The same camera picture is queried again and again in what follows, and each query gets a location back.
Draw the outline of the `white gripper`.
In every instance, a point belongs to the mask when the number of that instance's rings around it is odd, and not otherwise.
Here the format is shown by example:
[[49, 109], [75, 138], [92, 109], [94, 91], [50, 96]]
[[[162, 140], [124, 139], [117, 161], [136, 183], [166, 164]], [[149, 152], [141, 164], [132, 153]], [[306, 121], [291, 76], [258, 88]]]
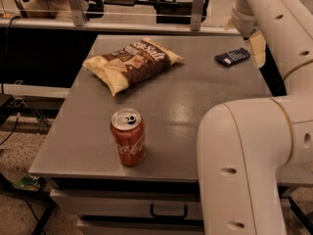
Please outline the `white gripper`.
[[248, 37], [246, 45], [252, 59], [253, 65], [260, 69], [266, 61], [266, 41], [259, 30], [259, 24], [254, 16], [243, 14], [236, 7], [232, 9], [231, 20], [235, 29], [242, 35]]

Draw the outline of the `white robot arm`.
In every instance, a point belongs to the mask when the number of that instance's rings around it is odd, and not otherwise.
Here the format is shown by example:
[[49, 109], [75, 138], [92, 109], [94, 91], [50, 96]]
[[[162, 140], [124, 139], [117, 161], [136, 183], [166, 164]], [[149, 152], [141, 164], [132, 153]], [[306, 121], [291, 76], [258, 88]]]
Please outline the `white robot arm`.
[[205, 235], [287, 235], [282, 165], [313, 158], [313, 16], [299, 0], [246, 0], [288, 93], [220, 104], [201, 120], [197, 162]]

